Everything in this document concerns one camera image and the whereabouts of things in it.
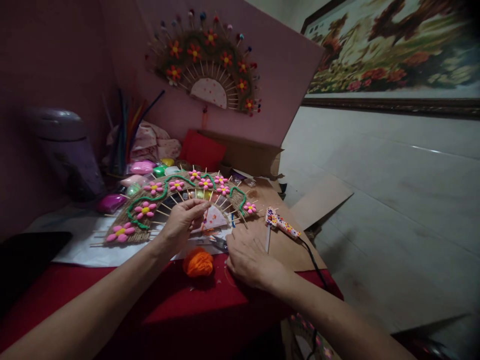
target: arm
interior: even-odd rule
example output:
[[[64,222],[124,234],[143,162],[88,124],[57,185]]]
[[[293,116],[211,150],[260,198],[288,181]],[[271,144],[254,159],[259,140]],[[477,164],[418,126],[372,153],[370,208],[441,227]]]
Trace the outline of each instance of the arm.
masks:
[[[342,359],[415,359],[387,333],[371,326],[348,304],[270,257],[243,228],[227,237],[226,264],[250,286],[265,290],[305,316]]]
[[[202,224],[210,204],[176,205],[160,234],[124,264],[57,310],[0,359],[92,359],[144,291]]]

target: hand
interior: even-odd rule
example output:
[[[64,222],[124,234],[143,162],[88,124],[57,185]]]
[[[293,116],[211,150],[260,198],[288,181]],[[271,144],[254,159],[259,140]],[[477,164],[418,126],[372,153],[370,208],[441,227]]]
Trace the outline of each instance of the hand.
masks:
[[[233,275],[253,288],[267,290],[283,265],[265,251],[258,238],[252,238],[243,227],[226,236],[230,256],[226,260]]]
[[[204,213],[209,207],[208,201],[195,198],[180,202],[171,209],[170,217],[158,237],[174,252],[173,255],[187,243],[190,232],[202,226]]]

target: painting of flowers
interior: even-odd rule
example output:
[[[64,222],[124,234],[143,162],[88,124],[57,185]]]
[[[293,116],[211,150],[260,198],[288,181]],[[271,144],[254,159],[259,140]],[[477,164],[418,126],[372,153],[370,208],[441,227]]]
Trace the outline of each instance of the painting of flowers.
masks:
[[[462,1],[335,2],[302,30],[325,48],[306,98],[478,97],[480,47]]]

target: picture frame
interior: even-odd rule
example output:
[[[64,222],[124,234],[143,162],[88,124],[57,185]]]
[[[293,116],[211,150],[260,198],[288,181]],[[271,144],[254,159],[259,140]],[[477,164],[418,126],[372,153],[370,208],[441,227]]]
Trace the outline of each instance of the picture frame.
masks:
[[[301,105],[478,119],[480,47],[466,3],[439,0],[427,15],[422,3],[331,0],[307,17],[301,34],[325,53]]]

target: orange yarn ball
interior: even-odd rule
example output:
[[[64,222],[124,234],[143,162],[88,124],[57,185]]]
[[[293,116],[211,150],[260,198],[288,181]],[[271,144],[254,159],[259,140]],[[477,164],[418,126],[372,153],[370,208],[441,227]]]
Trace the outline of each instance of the orange yarn ball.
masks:
[[[203,247],[194,248],[183,260],[183,271],[191,278],[208,276],[214,270],[214,258]]]

